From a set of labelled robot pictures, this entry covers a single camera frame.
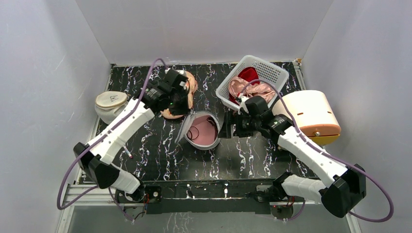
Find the pink bra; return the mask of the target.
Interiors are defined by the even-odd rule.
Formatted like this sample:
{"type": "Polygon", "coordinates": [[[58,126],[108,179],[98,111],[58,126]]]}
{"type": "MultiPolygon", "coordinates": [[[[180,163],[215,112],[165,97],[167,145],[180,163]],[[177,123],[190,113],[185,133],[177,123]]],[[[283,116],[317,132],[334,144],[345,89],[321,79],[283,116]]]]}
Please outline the pink bra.
{"type": "Polygon", "coordinates": [[[196,118],[189,127],[186,137],[190,142],[206,147],[215,143],[218,134],[217,123],[212,116],[196,118]]]}

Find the white mesh laundry bag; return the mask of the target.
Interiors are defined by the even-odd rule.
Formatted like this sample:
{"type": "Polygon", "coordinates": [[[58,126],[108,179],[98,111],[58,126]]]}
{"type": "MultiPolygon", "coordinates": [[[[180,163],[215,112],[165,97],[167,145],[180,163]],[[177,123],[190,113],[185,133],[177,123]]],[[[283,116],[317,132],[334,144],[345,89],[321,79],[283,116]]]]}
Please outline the white mesh laundry bag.
{"type": "Polygon", "coordinates": [[[211,150],[220,142],[218,137],[220,129],[218,118],[211,112],[190,112],[185,116],[174,142],[178,144],[185,139],[199,150],[211,150]]]}

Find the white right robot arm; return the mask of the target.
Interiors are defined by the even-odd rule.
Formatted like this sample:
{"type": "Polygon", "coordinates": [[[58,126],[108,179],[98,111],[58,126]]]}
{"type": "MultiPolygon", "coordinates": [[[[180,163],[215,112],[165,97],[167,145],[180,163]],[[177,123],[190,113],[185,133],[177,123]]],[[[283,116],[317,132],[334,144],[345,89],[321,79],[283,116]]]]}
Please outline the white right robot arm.
{"type": "Polygon", "coordinates": [[[260,133],[283,150],[287,150],[309,167],[316,179],[303,178],[284,172],[272,186],[256,191],[258,198],[286,201],[302,197],[320,202],[331,214],[344,217],[366,196],[363,168],[336,162],[325,150],[305,136],[285,113],[273,113],[262,97],[244,98],[239,110],[225,112],[219,138],[242,138],[260,133]]]}

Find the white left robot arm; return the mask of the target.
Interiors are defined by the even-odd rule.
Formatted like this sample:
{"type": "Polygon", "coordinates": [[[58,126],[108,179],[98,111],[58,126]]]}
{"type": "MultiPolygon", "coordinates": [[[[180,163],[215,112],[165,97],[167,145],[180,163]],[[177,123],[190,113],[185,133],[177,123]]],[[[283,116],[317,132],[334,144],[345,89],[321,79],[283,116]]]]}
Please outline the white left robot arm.
{"type": "Polygon", "coordinates": [[[115,188],[133,202],[143,200],[144,183],[134,174],[112,164],[118,151],[146,122],[168,109],[173,115],[189,112],[189,75],[184,70],[166,69],[162,80],[146,81],[106,129],[73,151],[80,168],[100,189],[115,188]]]}

